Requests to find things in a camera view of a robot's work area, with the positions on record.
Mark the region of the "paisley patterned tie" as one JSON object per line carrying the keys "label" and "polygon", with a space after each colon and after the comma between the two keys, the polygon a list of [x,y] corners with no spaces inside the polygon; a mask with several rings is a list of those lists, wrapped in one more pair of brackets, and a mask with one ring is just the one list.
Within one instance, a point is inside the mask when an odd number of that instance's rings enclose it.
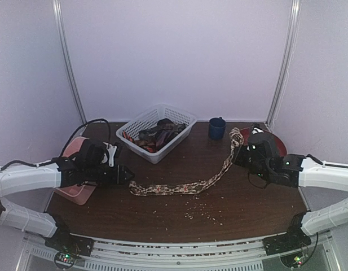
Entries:
{"label": "paisley patterned tie", "polygon": [[197,195],[215,186],[232,168],[239,150],[244,146],[244,136],[238,127],[234,127],[228,134],[229,153],[221,164],[219,171],[207,179],[190,180],[179,183],[139,183],[130,181],[129,192],[134,196],[173,196]]}

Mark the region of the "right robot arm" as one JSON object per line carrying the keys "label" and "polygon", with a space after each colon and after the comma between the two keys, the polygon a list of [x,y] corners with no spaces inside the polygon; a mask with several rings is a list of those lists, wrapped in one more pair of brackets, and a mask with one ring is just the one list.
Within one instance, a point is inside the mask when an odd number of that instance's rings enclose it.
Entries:
{"label": "right robot arm", "polygon": [[[239,133],[236,136],[237,165],[257,176],[265,186],[270,184],[292,188],[320,187],[348,192],[348,164],[320,160],[311,154],[281,155],[275,136],[269,132]],[[317,211],[295,215],[282,243],[296,248],[304,237],[348,223],[348,197]]]}

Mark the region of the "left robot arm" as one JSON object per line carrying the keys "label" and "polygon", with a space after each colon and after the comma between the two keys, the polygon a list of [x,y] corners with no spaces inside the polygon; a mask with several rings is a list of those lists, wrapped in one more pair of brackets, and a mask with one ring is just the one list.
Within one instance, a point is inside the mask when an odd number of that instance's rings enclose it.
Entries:
{"label": "left robot arm", "polygon": [[8,226],[52,239],[63,251],[74,246],[65,225],[48,213],[37,212],[9,201],[11,194],[37,189],[64,189],[72,186],[111,187],[125,185],[135,174],[116,163],[121,148],[80,137],[70,153],[40,163],[13,160],[0,166],[0,226]]}

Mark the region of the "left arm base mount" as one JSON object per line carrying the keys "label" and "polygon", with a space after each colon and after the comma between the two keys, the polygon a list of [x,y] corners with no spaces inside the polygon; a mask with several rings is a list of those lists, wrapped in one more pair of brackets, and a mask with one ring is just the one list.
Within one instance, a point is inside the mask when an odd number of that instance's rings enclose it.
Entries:
{"label": "left arm base mount", "polygon": [[94,245],[92,238],[69,234],[67,237],[44,237],[45,246],[73,256],[90,256]]}

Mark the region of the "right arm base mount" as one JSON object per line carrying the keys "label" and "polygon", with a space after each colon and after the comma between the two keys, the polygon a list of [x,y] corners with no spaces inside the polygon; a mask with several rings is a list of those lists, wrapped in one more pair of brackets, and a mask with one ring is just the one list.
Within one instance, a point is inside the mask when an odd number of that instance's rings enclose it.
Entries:
{"label": "right arm base mount", "polygon": [[267,256],[296,250],[312,243],[311,238],[306,235],[289,233],[266,237],[262,242]]}

